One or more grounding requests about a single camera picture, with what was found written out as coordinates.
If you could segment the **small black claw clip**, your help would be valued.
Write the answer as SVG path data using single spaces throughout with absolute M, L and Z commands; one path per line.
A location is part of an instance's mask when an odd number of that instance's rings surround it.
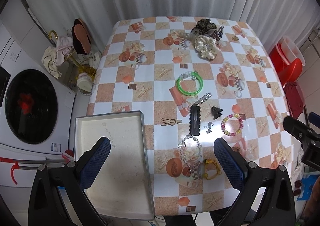
M 223 112 L 223 110 L 220 109 L 220 108 L 218 108 L 218 107 L 213 106 L 213 107 L 211 108 L 211 113 L 212 113 L 212 116 L 213 116 L 213 119 L 214 119 L 214 120 L 216 120 L 216 119 L 218 119 L 219 117 L 221 117 L 221 116 L 222 116 L 222 112 Z

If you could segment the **green plastic bangle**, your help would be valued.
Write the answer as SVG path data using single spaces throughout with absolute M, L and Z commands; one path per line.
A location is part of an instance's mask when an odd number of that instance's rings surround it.
M 203 89 L 203 79 L 196 71 L 187 71 L 178 76 L 175 86 L 185 96 L 196 96 Z

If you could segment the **beige bunny hair clip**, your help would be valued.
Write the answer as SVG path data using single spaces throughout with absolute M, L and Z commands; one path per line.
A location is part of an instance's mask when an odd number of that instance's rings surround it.
M 177 120 L 177 119 L 168 119 L 168 118 L 161 118 L 161 126 L 174 126 L 177 124 L 182 123 L 181 120 Z

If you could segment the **blue plastic stool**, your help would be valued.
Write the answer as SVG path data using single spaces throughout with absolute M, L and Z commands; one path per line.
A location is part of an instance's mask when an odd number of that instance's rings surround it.
M 312 192 L 312 188 L 315 185 L 319 174 L 307 174 L 302 177 L 301 180 L 295 182 L 295 188 L 300 189 L 300 194 L 297 198 L 298 201 L 307 201 Z

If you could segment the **red plastic stool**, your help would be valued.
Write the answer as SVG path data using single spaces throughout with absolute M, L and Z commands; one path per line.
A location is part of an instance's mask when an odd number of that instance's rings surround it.
M 297 119 L 303 113 L 305 106 L 303 92 L 297 82 L 302 73 L 302 61 L 296 58 L 289 62 L 279 43 L 274 46 L 269 57 L 284 88 L 290 115 Z

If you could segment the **white shallow tray box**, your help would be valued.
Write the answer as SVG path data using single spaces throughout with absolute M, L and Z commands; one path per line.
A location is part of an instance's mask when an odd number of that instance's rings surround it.
M 152 220 L 155 209 L 143 113 L 136 110 L 76 118 L 75 158 L 102 136 L 110 140 L 110 154 L 86 195 L 101 215 Z

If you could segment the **white plastic container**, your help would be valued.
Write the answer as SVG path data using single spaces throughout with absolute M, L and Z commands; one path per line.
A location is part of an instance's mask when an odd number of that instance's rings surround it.
M 302 66 L 305 66 L 305 59 L 300 49 L 288 36 L 284 35 L 277 43 L 277 46 L 280 50 L 281 58 L 287 65 L 299 59 L 302 62 Z

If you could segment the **silver rhinestone hair clip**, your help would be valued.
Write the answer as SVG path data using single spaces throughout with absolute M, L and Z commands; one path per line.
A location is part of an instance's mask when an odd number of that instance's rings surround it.
M 206 93 L 205 95 L 203 95 L 200 99 L 198 99 L 197 101 L 195 101 L 193 103 L 194 106 L 198 106 L 199 104 L 203 104 L 204 102 L 206 102 L 210 97 L 212 96 L 211 93 Z

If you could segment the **checkered seashell tablecloth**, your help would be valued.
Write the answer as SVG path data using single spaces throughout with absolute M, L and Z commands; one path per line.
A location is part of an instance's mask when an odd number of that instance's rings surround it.
M 293 143 L 282 119 L 289 113 L 283 87 L 261 41 L 245 22 L 211 18 L 224 26 L 220 52 L 203 59 L 180 37 L 198 17 L 121 20 L 112 30 L 95 78 L 88 114 L 139 110 L 144 115 L 146 151 L 157 215 L 182 215 L 230 206 L 238 195 L 214 155 L 224 138 L 260 167 L 293 166 Z M 239 41 L 232 41 L 233 36 Z M 178 76 L 196 71 L 203 89 L 182 95 Z M 200 135 L 189 134 L 190 107 L 206 93 Z M 223 110 L 214 120 L 211 108 Z M 182 123 L 161 126 L 161 118 Z M 212 122 L 212 132 L 203 127 Z

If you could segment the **white slippers on rack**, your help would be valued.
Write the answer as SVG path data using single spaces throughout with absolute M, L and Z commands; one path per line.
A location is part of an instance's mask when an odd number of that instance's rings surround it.
M 82 93 L 90 94 L 92 92 L 100 60 L 101 53 L 97 51 L 80 63 L 80 66 L 78 67 L 79 74 L 76 78 L 76 85 Z

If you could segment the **cream satin scrunchie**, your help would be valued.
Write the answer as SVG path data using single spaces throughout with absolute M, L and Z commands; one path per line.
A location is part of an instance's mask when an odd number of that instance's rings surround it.
M 194 40 L 194 48 L 199 53 L 200 57 L 212 61 L 216 58 L 220 52 L 216 39 L 207 37 L 205 35 L 199 35 Z

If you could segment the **brown claw hair clip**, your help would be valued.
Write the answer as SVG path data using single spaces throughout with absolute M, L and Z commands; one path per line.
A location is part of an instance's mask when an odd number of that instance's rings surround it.
M 221 25 L 218 29 L 215 29 L 213 31 L 213 33 L 211 34 L 211 37 L 216 41 L 220 41 L 223 35 L 223 29 L 224 29 L 224 26 Z

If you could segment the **cream pink cloths on rack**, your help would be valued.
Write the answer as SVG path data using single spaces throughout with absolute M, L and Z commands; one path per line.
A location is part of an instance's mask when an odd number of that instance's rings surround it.
M 43 57 L 42 64 L 44 68 L 56 79 L 61 77 L 58 69 L 63 64 L 65 59 L 72 53 L 73 39 L 71 37 L 58 37 L 56 47 L 47 47 Z

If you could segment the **leopard print scrunchie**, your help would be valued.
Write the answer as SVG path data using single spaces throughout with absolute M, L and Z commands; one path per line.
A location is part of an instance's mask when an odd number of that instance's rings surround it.
M 200 19 L 191 30 L 191 34 L 213 37 L 217 34 L 217 27 L 210 19 Z

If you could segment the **black brown slipper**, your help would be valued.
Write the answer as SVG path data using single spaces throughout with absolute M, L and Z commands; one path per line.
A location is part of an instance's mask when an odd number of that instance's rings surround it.
M 89 54 L 91 52 L 91 36 L 86 24 L 79 18 L 74 20 L 72 39 L 76 53 Z

